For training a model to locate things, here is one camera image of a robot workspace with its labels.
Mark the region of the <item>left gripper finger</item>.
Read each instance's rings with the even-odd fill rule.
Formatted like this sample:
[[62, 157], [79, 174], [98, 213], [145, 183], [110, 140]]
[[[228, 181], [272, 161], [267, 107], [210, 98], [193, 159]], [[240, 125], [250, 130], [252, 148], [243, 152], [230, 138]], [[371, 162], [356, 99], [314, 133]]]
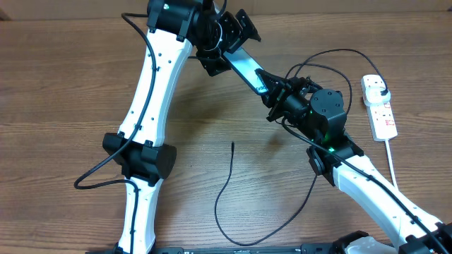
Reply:
[[221, 16], [219, 24], [222, 28], [221, 52], [236, 52], [244, 42], [242, 40], [243, 29], [238, 20], [229, 11], [226, 11]]
[[240, 26], [242, 27], [242, 31], [240, 33], [240, 42], [245, 42], [248, 39], [256, 40], [258, 42], [261, 41], [261, 37], [258, 34], [258, 30], [256, 29], [255, 25], [252, 23], [250, 17], [247, 15], [246, 11], [244, 9], [240, 9], [237, 13], [235, 18], [239, 22]]

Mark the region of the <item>Samsung Galaxy smartphone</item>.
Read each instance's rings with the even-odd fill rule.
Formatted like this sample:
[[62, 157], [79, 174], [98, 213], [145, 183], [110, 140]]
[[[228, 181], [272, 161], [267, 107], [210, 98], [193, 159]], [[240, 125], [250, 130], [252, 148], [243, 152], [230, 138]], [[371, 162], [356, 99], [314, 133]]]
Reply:
[[268, 89], [256, 74], [256, 69], [262, 67], [242, 47], [234, 53], [225, 52], [224, 59], [230, 68], [254, 91], [257, 95], [264, 95]]

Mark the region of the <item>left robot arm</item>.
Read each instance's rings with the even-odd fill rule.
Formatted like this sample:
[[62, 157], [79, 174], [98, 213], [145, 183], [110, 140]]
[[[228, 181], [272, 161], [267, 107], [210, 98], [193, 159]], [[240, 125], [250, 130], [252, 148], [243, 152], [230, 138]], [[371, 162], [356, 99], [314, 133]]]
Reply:
[[124, 230], [113, 253], [150, 253], [155, 244], [158, 193], [177, 156], [165, 143], [167, 114], [186, 61], [199, 60], [210, 76], [233, 70], [257, 95], [268, 91], [256, 74], [259, 64], [242, 47], [260, 40], [245, 10], [231, 14], [213, 1], [149, 1], [143, 17], [147, 49], [136, 92], [119, 130], [102, 142], [126, 185]]

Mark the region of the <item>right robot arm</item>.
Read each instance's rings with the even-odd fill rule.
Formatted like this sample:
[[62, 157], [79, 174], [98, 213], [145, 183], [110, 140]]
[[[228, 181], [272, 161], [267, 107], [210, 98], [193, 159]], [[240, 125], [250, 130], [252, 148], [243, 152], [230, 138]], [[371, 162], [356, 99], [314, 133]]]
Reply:
[[397, 253], [450, 253], [451, 225], [425, 212], [397, 190], [345, 131], [341, 92], [306, 78], [281, 78], [255, 70], [257, 91], [270, 108], [269, 121], [309, 143], [309, 163], [317, 175], [349, 195], [389, 237]]

